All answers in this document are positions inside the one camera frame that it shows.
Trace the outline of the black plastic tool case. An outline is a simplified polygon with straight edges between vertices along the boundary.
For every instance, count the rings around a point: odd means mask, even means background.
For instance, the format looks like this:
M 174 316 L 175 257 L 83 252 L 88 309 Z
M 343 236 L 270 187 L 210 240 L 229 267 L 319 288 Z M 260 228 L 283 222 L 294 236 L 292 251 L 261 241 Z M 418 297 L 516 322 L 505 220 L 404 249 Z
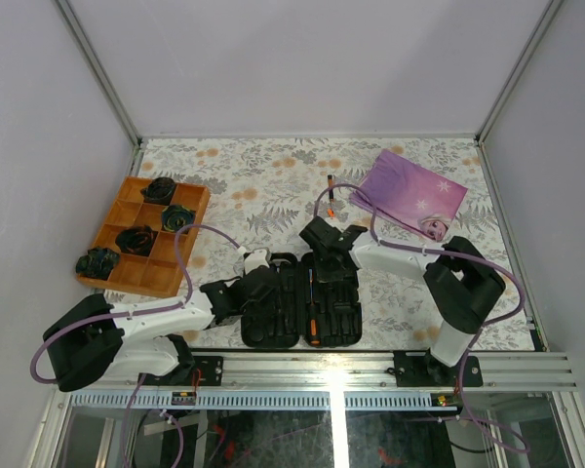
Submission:
M 241 319 L 245 345 L 281 350 L 296 346 L 300 340 L 313 348 L 347 347 L 360 341 L 363 325 L 357 273 L 345 281 L 321 283 L 316 277 L 312 253 L 301 258 L 292 253 L 275 253 L 269 267 L 279 276 L 280 293 L 267 314 Z M 309 338 L 310 268 L 314 275 L 319 346 L 312 346 Z

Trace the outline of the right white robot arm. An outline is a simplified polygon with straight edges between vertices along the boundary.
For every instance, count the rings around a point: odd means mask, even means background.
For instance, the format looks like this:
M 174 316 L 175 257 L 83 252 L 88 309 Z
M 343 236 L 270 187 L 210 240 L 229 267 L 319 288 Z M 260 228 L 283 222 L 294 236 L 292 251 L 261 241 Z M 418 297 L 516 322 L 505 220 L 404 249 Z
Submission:
M 368 269 L 426 285 L 443 319 L 424 363 L 427 377 L 436 384 L 458 376 L 459 361 L 506 289 L 492 264 L 463 237 L 455 236 L 438 249 L 397 245 L 362 226 L 340 230 L 319 216 L 299 237 L 311 249 L 316 278 L 324 283 Z

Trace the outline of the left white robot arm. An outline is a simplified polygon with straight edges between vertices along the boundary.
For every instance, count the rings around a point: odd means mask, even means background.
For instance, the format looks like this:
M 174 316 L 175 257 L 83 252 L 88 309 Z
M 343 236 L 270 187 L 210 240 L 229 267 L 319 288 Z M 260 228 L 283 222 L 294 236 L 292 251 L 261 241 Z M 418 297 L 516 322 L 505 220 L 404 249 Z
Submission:
M 84 389 L 100 380 L 149 374 L 172 384 L 194 372 L 180 333 L 223 326 L 251 312 L 270 312 L 280 295 L 275 270 L 259 266 L 232 281 L 202 285 L 186 297 L 141 304 L 113 304 L 91 294 L 43 334 L 42 353 L 50 359 L 50 381 L 62 392 Z

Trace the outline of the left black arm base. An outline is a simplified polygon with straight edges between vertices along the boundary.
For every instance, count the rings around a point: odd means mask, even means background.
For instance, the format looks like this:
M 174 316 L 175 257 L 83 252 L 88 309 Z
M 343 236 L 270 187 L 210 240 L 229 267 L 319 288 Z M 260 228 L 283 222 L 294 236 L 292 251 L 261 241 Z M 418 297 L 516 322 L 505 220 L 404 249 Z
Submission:
M 180 368 L 172 377 L 173 386 L 218 387 L 222 383 L 224 358 L 204 355 L 194 358 L 188 368 Z

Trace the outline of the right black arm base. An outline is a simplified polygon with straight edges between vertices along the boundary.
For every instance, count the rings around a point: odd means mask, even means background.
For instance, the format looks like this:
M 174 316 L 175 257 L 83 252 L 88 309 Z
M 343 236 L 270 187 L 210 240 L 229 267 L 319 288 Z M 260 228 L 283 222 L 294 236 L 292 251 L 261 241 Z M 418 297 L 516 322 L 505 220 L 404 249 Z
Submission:
M 392 372 L 400 387 L 455 387 L 458 384 L 460 364 L 447 367 L 433 358 L 429 351 L 394 351 Z M 466 388 L 483 386 L 479 360 L 468 356 L 464 365 L 462 383 Z

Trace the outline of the black handled screwdriver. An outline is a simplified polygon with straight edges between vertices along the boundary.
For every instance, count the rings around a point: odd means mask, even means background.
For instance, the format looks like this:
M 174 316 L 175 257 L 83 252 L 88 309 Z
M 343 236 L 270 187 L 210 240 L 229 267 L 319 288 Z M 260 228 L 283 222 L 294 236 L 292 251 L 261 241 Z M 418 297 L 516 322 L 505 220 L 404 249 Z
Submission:
M 318 333 L 318 322 L 317 322 L 317 308 L 316 303 L 314 300 L 314 275 L 313 269 L 310 268 L 308 270 L 308 279 L 309 279 L 309 307 L 308 307 L 308 319 L 309 319 L 309 338 L 310 344 L 312 346 L 319 346 L 320 336 Z

